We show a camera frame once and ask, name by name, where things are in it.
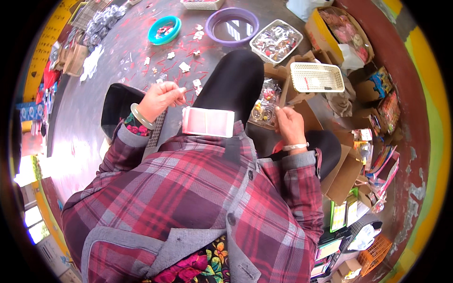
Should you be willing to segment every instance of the purple plastic basin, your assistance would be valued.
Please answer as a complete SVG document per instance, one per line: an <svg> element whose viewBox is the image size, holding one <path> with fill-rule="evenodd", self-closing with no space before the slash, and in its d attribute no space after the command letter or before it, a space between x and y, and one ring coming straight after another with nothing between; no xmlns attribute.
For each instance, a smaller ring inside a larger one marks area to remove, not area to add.
<svg viewBox="0 0 453 283"><path fill-rule="evenodd" d="M244 39L237 41L224 41L216 38L214 35L214 27L216 26L216 24L220 21L231 19L232 16L239 16L248 20L250 24L253 26L252 34ZM248 42L259 32L259 28L260 23L258 22L258 18L252 12L241 8L225 8L222 10L218 10L207 19L205 24L205 30L210 38L224 46L229 47L238 47Z"/></svg>

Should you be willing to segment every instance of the water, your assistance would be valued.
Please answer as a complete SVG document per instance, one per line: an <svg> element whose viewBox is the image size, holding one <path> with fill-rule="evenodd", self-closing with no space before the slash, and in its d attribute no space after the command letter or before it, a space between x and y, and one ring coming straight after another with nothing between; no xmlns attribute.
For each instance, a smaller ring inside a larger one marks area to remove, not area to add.
<svg viewBox="0 0 453 283"><path fill-rule="evenodd" d="M232 16L220 20L214 26L214 36L223 41L238 41L253 33L253 26L245 18Z"/></svg>

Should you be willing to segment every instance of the woman's right hand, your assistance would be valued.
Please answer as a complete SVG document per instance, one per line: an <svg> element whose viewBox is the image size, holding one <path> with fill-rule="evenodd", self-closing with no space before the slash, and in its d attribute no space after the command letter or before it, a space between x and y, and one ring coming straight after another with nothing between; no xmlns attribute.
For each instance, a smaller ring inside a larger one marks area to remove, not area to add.
<svg viewBox="0 0 453 283"><path fill-rule="evenodd" d="M280 133L287 145L306 144L304 131L304 119L302 115L289 107L275 107L277 121L275 123L275 132ZM294 149L289 154L298 154L306 152L307 148Z"/></svg>

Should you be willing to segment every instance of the jacket button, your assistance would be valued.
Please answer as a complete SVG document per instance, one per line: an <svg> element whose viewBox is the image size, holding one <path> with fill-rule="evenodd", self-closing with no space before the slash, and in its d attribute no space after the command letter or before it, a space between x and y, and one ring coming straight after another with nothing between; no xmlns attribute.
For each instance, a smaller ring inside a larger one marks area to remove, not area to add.
<svg viewBox="0 0 453 283"><path fill-rule="evenodd" d="M226 217L228 219L228 223L230 223L231 226L236 225L236 217L234 216L234 214L228 213Z"/></svg>

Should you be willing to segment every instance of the knee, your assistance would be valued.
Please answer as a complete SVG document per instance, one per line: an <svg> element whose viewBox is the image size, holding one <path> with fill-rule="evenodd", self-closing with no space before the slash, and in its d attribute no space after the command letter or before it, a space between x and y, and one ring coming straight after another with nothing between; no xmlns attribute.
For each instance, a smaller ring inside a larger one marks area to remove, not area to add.
<svg viewBox="0 0 453 283"><path fill-rule="evenodd" d="M263 68L263 61L261 58L249 50L234 50L223 57L228 62L237 63L240 67L256 66Z"/></svg>
<svg viewBox="0 0 453 283"><path fill-rule="evenodd" d="M308 131L305 133L310 147L321 150L323 159L330 159L333 163L338 163L341 157L341 144L335 134L331 131Z"/></svg>

